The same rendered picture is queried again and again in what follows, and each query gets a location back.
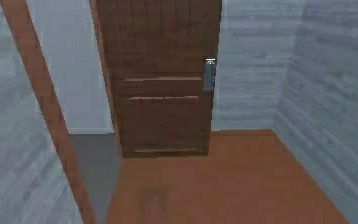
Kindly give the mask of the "brown wooden door frame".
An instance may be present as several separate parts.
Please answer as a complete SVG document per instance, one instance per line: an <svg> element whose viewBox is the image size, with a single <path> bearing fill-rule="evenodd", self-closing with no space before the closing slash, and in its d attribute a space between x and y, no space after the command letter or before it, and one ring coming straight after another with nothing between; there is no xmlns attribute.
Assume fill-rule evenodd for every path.
<svg viewBox="0 0 358 224"><path fill-rule="evenodd" d="M26 0L0 0L30 84L45 119L63 172L84 224L98 224L93 198L84 183L82 168L69 139L66 122L54 90L46 60Z"/></svg>

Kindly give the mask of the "brown wooden room door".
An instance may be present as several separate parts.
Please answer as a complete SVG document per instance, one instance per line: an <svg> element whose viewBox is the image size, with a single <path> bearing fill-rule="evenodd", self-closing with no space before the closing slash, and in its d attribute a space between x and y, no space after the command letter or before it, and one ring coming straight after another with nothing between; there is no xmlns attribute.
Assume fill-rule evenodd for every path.
<svg viewBox="0 0 358 224"><path fill-rule="evenodd" d="M125 158L209 151L222 0L96 0L113 122Z"/></svg>

